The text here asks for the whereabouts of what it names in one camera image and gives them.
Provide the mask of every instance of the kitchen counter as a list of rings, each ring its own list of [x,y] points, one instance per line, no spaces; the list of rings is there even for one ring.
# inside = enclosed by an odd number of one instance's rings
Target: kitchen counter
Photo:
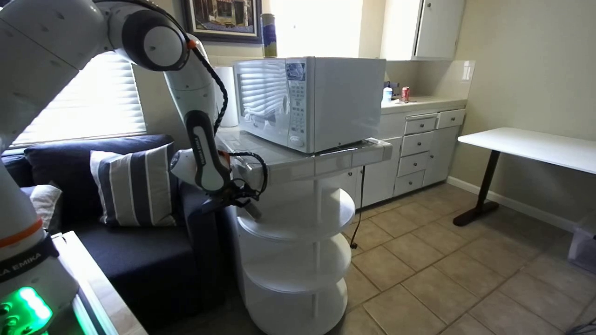
[[[411,97],[409,102],[391,100],[381,102],[381,113],[404,113],[404,111],[417,111],[417,110],[454,110],[465,106],[465,98],[454,97]]]

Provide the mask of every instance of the microwave control panel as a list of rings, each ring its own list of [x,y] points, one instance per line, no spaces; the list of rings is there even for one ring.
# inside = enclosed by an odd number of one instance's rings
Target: microwave control panel
[[[307,61],[305,59],[288,59],[285,63],[286,72],[286,91],[288,91],[288,141],[290,145],[305,145],[305,128],[307,128]]]

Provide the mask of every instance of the baseboard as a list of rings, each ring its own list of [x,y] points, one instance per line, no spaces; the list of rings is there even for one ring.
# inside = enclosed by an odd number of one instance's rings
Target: baseboard
[[[461,188],[461,190],[471,191],[471,193],[478,193],[478,190],[480,190],[478,186],[469,184],[469,182],[465,182],[465,180],[461,180],[461,178],[456,178],[456,177],[448,177],[448,178],[447,178],[447,184],[452,184],[452,186]],[[530,218],[534,218],[534,219],[545,221],[545,223],[549,223],[549,225],[555,225],[555,227],[564,229],[564,231],[569,231],[569,232],[573,232],[573,227],[577,225],[577,223],[571,221],[571,219],[555,216],[555,214],[545,212],[545,210],[536,208],[536,206],[529,206],[529,205],[525,205],[525,203],[519,203],[519,201],[515,201],[515,199],[504,197],[504,195],[495,193],[495,191],[488,191],[486,197],[488,197],[489,201],[495,201],[495,203],[502,205],[502,206],[508,206],[508,208],[517,210],[517,212],[521,212],[521,214],[525,214],[525,216],[530,216]]]

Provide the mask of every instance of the white microwave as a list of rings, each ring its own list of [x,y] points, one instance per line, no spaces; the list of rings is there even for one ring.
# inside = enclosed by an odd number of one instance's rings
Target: white microwave
[[[383,71],[363,57],[236,61],[238,126],[305,154],[374,138]]]

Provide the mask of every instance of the desk leg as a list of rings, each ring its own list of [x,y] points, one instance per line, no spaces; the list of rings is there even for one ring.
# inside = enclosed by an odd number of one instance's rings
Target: desk leg
[[[484,178],[482,178],[480,193],[478,193],[478,199],[476,199],[476,206],[467,210],[467,212],[463,212],[463,214],[460,214],[460,216],[456,216],[452,219],[454,225],[463,227],[463,225],[471,223],[473,219],[476,219],[476,218],[499,208],[497,203],[491,203],[491,201],[484,203],[488,188],[489,188],[489,182],[491,182],[491,175],[495,173],[495,167],[497,167],[497,160],[499,160],[499,151],[491,151],[489,158],[488,158],[486,171],[484,171]]]

